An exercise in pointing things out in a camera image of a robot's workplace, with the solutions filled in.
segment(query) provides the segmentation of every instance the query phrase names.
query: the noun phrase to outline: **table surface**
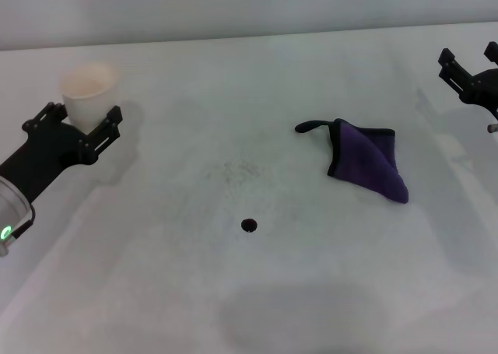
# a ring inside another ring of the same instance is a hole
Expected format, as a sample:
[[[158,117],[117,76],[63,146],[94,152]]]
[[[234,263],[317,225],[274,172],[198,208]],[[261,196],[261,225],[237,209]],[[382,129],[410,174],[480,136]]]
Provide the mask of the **table surface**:
[[[438,78],[498,23],[0,53],[0,159],[60,74],[123,74],[122,137],[66,170],[0,260],[9,353],[480,354],[498,348],[493,118]],[[396,131],[410,202],[334,180],[337,117]],[[258,221],[254,233],[240,222]]]

